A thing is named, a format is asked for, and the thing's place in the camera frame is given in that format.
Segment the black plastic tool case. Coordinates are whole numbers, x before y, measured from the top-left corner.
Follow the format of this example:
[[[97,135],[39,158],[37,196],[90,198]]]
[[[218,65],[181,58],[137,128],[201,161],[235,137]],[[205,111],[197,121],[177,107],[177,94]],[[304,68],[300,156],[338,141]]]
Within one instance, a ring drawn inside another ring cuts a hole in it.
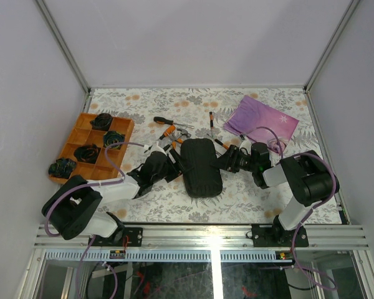
[[[217,159],[213,142],[207,138],[188,139],[181,145],[180,155],[191,169],[183,181],[192,198],[216,197],[223,191],[223,180],[218,168],[211,166]]]

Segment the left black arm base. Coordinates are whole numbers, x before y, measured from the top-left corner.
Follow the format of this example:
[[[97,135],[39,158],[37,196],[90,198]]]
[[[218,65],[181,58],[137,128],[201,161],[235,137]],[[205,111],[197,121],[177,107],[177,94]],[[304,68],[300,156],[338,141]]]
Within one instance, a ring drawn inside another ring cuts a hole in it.
[[[116,230],[109,238],[109,246],[141,247],[143,240],[142,227],[125,227]]]

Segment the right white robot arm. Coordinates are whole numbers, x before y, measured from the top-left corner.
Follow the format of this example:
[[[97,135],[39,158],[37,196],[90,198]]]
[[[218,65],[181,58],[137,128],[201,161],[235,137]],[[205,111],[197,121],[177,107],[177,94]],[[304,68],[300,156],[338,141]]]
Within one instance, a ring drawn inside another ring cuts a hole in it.
[[[329,201],[339,188],[336,175],[315,151],[282,158],[273,166],[266,144],[253,143],[250,154],[232,145],[211,166],[231,173],[241,169],[250,172],[261,189],[283,183],[289,185],[292,198],[283,212],[274,218],[271,229],[273,241],[281,246],[292,241],[294,230],[299,229],[312,211]]]

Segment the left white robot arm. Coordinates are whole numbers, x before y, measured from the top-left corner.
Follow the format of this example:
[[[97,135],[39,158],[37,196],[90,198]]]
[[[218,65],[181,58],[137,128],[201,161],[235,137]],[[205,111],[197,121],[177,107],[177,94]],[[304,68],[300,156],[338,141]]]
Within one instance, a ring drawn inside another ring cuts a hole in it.
[[[72,176],[42,208],[46,234],[65,240],[94,235],[98,243],[118,245],[125,237],[125,226],[113,213],[99,212],[99,205],[142,197],[158,181],[169,183],[190,169],[187,160],[171,149],[151,152],[143,164],[121,178],[94,181]]]

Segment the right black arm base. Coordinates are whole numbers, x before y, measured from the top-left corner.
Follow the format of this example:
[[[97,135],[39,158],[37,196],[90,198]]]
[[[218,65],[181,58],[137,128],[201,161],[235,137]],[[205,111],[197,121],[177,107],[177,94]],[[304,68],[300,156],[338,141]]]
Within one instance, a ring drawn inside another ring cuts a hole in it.
[[[284,230],[281,226],[270,224],[253,224],[251,226],[253,246],[258,248],[292,247],[292,239],[296,229]],[[309,239],[304,227],[296,233],[294,246],[306,248]]]

